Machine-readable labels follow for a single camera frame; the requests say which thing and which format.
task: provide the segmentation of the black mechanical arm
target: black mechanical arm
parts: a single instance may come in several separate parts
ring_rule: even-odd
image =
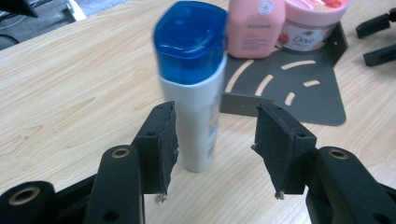
[[[316,149],[317,138],[276,105],[258,107],[255,145],[276,197],[303,194],[312,223],[396,223],[396,191],[375,181],[358,158],[339,147]]]
[[[175,105],[157,105],[131,145],[103,154],[96,175],[56,193],[44,181],[6,191],[0,223],[145,223],[144,194],[167,194],[177,147]]]
[[[379,31],[390,28],[390,23],[396,21],[396,7],[391,9],[389,13],[372,18],[361,23],[356,27],[358,38],[362,39],[368,35],[375,34]],[[377,49],[372,52],[363,54],[364,61],[367,66],[373,67],[382,63],[389,63],[396,60],[396,44]]]
[[[255,145],[276,190],[303,194],[312,223],[396,223],[396,190],[375,181],[356,156],[316,149],[317,138],[275,105],[258,107]],[[166,195],[177,161],[174,104],[156,106],[129,146],[104,153],[97,175],[54,192],[21,184],[0,197],[1,224],[145,223],[144,194]]]

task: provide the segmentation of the wood grain surface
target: wood grain surface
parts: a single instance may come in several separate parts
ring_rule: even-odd
[[[32,180],[64,189],[95,174],[107,149],[132,142],[163,102],[151,36],[174,2],[131,0],[0,51],[0,193]],[[396,63],[369,68],[361,56],[395,44],[396,28],[365,39],[355,32],[392,7],[394,0],[353,1],[342,19],[349,49],[334,68],[346,123],[304,126],[317,147],[353,152],[396,188]],[[254,118],[221,114],[211,166],[195,174],[177,163],[167,201],[145,196],[147,223],[310,223],[304,195],[274,197],[250,149],[255,127]]]

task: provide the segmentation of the shampoo bottle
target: shampoo bottle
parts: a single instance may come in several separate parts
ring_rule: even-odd
[[[228,52],[235,58],[268,57],[285,22],[285,0],[230,0]]]
[[[180,160],[196,173],[213,160],[227,61],[226,21],[224,9],[181,1],[154,30],[163,95],[166,101],[175,101]]]

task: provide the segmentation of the blue bottle cap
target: blue bottle cap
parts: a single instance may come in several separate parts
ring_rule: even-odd
[[[160,75],[192,85],[212,76],[225,50],[227,12],[213,5],[180,1],[163,15],[154,30]]]

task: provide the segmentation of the slotted metal plate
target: slotted metal plate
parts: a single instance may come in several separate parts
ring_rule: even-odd
[[[229,56],[221,112],[254,116],[253,105],[272,101],[301,122],[343,124],[347,117],[332,67],[346,49],[339,26],[326,48],[308,54],[278,50],[261,60]],[[244,110],[235,113],[238,107]]]

